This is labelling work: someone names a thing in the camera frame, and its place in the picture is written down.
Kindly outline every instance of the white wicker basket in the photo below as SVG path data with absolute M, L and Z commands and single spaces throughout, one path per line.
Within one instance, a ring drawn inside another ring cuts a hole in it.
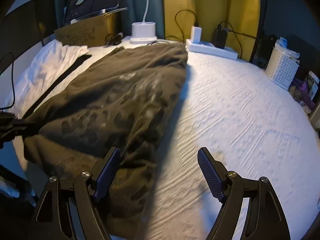
M 299 65 L 283 51 L 273 48 L 267 69 L 267 76 L 280 87 L 288 90 Z

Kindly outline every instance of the cardboard box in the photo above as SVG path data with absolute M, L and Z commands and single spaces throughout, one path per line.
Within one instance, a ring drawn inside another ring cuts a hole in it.
M 105 37 L 120 32 L 120 12 L 109 12 L 66 25 L 54 31 L 63 45 L 88 47 L 103 46 Z

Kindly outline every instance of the metal screw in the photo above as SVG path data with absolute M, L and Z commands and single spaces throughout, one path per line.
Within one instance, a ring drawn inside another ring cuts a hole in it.
M 90 171 L 84 171 L 81 173 L 81 176 L 86 178 L 86 177 L 89 177 L 90 176 Z
M 269 179 L 267 177 L 261 177 L 262 182 L 264 183 L 268 183 Z
M 57 177 L 56 176 L 52 176 L 50 177 L 49 181 L 50 182 L 55 182 L 57 180 Z
M 237 176 L 237 173 L 235 171 L 229 171 L 228 172 L 228 175 L 232 178 L 236 177 Z

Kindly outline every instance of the white bed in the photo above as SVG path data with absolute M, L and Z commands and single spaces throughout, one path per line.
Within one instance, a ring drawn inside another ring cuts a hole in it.
M 136 47 L 127 39 L 121 45 Z M 89 48 L 93 56 L 47 98 L 61 92 L 113 49 Z M 216 160 L 243 178 L 268 177 L 284 210 L 291 239 L 301 239 L 319 212 L 320 193 L 319 139 L 303 109 L 264 71 L 247 62 L 190 52 L 187 71 L 180 101 L 158 149 L 161 172 L 146 238 L 206 238 L 220 209 L 197 164 L 197 150 L 207 147 Z M 22 105 L 32 103 L 17 98 L 14 112 L 22 117 L 25 110 L 21 109 L 27 109 Z M 39 193 L 47 177 L 24 159 L 20 138 L 14 140 L 14 147 Z M 233 239 L 241 236 L 247 203 L 244 201 Z

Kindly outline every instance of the brown fabric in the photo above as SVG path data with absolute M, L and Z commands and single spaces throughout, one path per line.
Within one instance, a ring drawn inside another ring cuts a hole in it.
M 76 177 L 110 147 L 124 153 L 99 213 L 110 234 L 132 239 L 154 182 L 155 149 L 186 78 L 182 44 L 118 48 L 27 120 L 25 156 L 48 175 Z

